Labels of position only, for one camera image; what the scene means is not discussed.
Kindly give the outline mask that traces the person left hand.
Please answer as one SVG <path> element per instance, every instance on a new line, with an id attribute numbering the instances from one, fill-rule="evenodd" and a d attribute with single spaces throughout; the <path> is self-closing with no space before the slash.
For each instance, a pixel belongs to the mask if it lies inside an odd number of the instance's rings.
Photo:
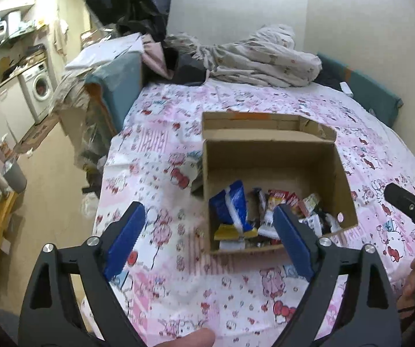
<path id="1" fill-rule="evenodd" d="M 189 335 L 156 345 L 156 347 L 212 347 L 215 334 L 208 328 L 201 328 Z"/>

